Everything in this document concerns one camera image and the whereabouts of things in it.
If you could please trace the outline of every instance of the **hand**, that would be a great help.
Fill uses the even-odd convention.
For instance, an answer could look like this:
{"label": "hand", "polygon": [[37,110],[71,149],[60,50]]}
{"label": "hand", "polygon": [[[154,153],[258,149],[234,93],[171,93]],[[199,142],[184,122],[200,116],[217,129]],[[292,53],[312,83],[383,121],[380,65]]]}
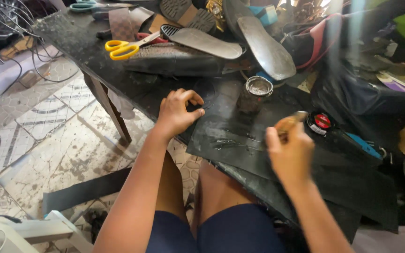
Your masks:
{"label": "hand", "polygon": [[288,142],[279,140],[277,128],[290,120],[280,120],[275,127],[266,130],[268,155],[274,172],[278,175],[285,191],[292,198],[299,190],[311,186],[311,161],[314,143],[304,132],[302,123],[296,124],[288,133]]}
{"label": "hand", "polygon": [[168,141],[185,131],[195,120],[205,114],[204,109],[187,112],[188,101],[193,105],[203,105],[204,101],[194,90],[172,90],[160,103],[159,118],[155,125]]}

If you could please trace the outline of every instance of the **left hand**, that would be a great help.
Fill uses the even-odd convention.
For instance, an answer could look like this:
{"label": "left hand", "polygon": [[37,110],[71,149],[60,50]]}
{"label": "left hand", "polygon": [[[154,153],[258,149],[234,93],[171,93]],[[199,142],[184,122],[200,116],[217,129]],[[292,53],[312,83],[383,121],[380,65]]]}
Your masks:
{"label": "left hand", "polygon": [[154,127],[167,140],[184,132],[195,120],[205,114],[200,108],[194,112],[187,112],[186,105],[190,101],[193,105],[203,105],[204,101],[194,90],[172,90],[160,103],[160,112]]}

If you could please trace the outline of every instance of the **black rubber sheet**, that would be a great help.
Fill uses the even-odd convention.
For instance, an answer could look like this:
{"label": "black rubber sheet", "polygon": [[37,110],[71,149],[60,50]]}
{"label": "black rubber sheet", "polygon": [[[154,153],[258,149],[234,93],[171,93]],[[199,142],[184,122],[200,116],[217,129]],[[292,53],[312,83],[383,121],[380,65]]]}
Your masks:
{"label": "black rubber sheet", "polygon": [[119,192],[129,172],[131,172],[131,168],[124,168],[59,191],[43,193],[43,215],[52,210],[63,211],[78,204]]}
{"label": "black rubber sheet", "polygon": [[[246,115],[236,108],[242,86],[240,81],[211,79],[198,87],[211,90],[211,95],[203,96],[206,113],[195,126],[187,152],[278,182],[266,153],[266,127],[295,111],[313,111],[310,95],[284,85],[274,89],[257,115]],[[323,198],[396,230],[393,181],[376,170],[377,164],[352,152],[354,147],[338,145],[338,140],[327,140],[311,130],[306,132],[315,141],[312,177]]]}

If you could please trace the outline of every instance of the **table leg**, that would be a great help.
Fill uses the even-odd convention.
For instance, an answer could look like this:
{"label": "table leg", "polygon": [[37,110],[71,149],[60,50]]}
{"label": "table leg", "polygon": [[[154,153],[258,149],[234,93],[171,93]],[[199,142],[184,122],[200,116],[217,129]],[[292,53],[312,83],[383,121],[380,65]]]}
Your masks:
{"label": "table leg", "polygon": [[132,139],[131,136],[129,135],[129,132],[126,128],[126,124],[123,121],[123,118],[121,118],[121,113],[119,113],[116,109],[116,107],[113,105],[113,103],[110,101],[109,97],[107,96],[107,87],[99,82],[96,78],[92,77],[89,75],[91,78],[91,82],[86,82],[88,86],[93,85],[93,89],[96,93],[97,100],[101,103],[102,107],[106,110],[106,112],[110,115],[110,118],[112,118],[113,123],[115,124],[116,129],[121,135],[121,138],[123,141],[126,141],[127,143],[121,143],[123,146],[126,144],[129,144]]}

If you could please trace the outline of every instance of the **navy shorts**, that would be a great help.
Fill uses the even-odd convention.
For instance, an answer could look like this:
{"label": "navy shorts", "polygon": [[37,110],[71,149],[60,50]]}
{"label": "navy shorts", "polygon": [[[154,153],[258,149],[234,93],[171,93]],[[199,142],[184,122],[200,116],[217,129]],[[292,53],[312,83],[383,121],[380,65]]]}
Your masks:
{"label": "navy shorts", "polygon": [[265,208],[241,204],[222,210],[198,227],[195,240],[190,226],[176,215],[156,211],[147,253],[283,253]]}

